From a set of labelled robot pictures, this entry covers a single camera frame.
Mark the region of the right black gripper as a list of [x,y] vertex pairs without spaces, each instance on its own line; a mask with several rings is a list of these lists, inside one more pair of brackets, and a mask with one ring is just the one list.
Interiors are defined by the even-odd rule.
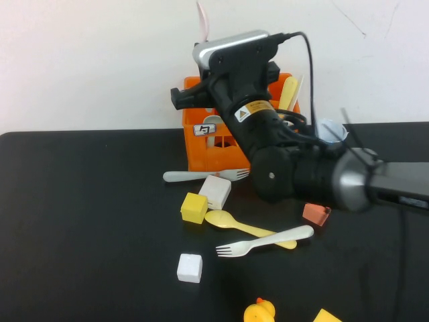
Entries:
[[200,70],[201,82],[182,91],[170,89],[171,101],[176,110],[216,107],[229,130],[247,131],[270,117],[278,118],[269,102],[268,85],[276,82],[279,74],[274,63],[241,65],[220,74]]

